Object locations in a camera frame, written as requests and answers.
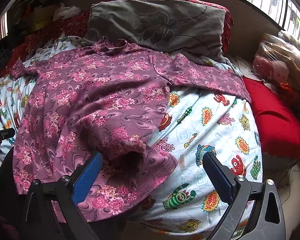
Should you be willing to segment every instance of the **shirt sleeve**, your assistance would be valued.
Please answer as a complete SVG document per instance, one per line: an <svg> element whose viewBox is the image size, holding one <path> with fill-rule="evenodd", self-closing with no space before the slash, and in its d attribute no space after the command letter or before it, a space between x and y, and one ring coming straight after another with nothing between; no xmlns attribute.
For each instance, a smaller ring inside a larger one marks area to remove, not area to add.
<svg viewBox="0 0 300 240"><path fill-rule="evenodd" d="M155 71L172 86L198 87L228 94L251 102L250 95L240 76L229 70L197 65L183 54L175 58L161 52L151 56Z"/></svg>

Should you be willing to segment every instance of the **blue gripper pad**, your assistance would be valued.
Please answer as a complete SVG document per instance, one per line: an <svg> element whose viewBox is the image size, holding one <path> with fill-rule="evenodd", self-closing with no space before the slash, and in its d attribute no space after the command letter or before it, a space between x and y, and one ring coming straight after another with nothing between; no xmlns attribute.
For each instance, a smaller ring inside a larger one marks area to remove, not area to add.
<svg viewBox="0 0 300 240"><path fill-rule="evenodd" d="M72 200L75 205L78 205L78 203L81 203L86 199L94 181L101 171L102 165L102 154L100 152L97 152L94 158L85 168L79 179L73 185Z"/></svg>
<svg viewBox="0 0 300 240"><path fill-rule="evenodd" d="M232 185L227 178L227 175L233 177L233 174L228 167L223 166L218 159L214 157L219 163L218 165L213 157L208 153L205 153L202 157L202 166L216 189L221 201L230 205L233 202Z"/></svg>

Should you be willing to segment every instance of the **red floral fabric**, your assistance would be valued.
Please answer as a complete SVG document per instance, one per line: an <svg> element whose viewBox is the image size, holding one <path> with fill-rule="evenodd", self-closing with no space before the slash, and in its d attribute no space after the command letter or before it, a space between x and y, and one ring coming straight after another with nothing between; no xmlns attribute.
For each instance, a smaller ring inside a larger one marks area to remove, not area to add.
<svg viewBox="0 0 300 240"><path fill-rule="evenodd" d="M63 31L66 36L83 37L87 32L88 20L89 12L83 12L64 21L52 22L41 30L26 36L25 42L16 47L13 51L6 68L0 70L0 78L11 72L12 66L16 63L18 58L24 61L28 54L32 54L49 40L57 39Z"/></svg>
<svg viewBox="0 0 300 240"><path fill-rule="evenodd" d="M100 2L109 2L109 1L117 1L117 0L100 0ZM230 37L231 37L231 27L234 25L230 11L226 7L223 7L223 6L215 4L215 3L208 3L208 2L203 2L200 0L182 0L182 1L200 3L200 4L204 4L207 6L215 7L215 8L226 11L225 21L224 21L224 25L223 25L223 34L221 36L222 54L224 55L228 50Z"/></svg>

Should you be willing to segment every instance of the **red pillow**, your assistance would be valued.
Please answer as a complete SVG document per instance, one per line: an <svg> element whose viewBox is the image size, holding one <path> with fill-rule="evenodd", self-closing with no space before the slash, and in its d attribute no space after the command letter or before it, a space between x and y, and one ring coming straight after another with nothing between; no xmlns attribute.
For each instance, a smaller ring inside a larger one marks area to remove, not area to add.
<svg viewBox="0 0 300 240"><path fill-rule="evenodd" d="M263 82L245 77L243 81L251 96L262 152L298 160L300 124L295 115Z"/></svg>
<svg viewBox="0 0 300 240"><path fill-rule="evenodd" d="M100 2L109 2L109 1L117 1L117 0L100 0ZM224 25L223 25L223 34L221 35L221 43L222 43L222 55L226 53L229 47L230 42L230 36L231 36L231 27L234 25L231 14L229 10L226 7L223 7L221 5L215 4L215 3L209 3L209 2L203 2L200 0L182 0L182 1L188 1L192 3L200 3L207 6L215 7L218 9L222 9L226 11Z"/></svg>

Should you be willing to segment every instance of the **green striped monster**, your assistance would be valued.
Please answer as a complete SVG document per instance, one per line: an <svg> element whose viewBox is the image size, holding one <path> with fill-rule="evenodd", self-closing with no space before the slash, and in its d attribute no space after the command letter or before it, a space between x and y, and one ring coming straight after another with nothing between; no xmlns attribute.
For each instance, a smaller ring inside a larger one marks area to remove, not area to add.
<svg viewBox="0 0 300 240"><path fill-rule="evenodd" d="M252 169L250 171L253 179L258 178L259 171L261 170L261 162L258 162L258 156L254 157Z"/></svg>
<svg viewBox="0 0 300 240"><path fill-rule="evenodd" d="M189 203L195 197L195 191L191 190L190 196L189 192L186 190L179 192L181 189L188 187L188 183L185 183L177 187L174 192L168 197L167 200L163 201L163 206L165 209L177 209L178 206Z"/></svg>

